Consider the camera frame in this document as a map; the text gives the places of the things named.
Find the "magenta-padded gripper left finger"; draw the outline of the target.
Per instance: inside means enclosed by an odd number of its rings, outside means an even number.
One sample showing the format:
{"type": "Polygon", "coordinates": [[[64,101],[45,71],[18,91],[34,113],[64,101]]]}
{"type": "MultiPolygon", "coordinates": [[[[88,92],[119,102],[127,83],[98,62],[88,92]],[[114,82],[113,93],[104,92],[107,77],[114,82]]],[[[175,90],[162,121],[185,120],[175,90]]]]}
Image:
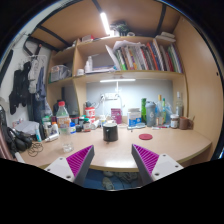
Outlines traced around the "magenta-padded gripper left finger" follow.
{"type": "Polygon", "coordinates": [[[46,171],[82,186],[93,157],[94,146],[90,145],[67,158],[57,158],[46,168],[46,171]]]}

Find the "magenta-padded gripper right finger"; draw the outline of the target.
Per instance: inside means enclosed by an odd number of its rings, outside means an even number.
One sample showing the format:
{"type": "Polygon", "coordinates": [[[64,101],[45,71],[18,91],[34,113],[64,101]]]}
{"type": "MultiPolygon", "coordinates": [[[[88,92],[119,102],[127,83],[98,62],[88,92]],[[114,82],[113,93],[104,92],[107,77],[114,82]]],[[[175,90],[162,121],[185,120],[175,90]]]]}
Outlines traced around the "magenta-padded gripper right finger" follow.
{"type": "Polygon", "coordinates": [[[132,156],[139,169],[143,185],[164,178],[182,169],[182,166],[167,154],[156,154],[142,146],[132,145],[132,156]]]}

